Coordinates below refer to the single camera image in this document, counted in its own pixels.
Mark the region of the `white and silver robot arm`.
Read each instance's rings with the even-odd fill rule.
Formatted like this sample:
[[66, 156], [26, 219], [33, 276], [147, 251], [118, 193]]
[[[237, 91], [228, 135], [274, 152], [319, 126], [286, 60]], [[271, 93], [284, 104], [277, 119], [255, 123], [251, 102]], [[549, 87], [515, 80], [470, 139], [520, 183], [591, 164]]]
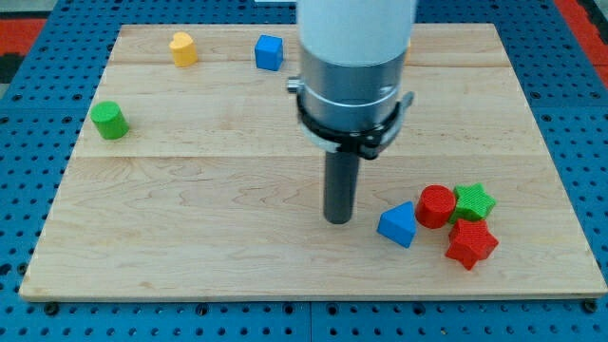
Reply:
[[401, 84], [416, 10], [416, 0], [297, 1], [289, 89], [313, 143], [373, 160], [396, 138], [413, 99]]

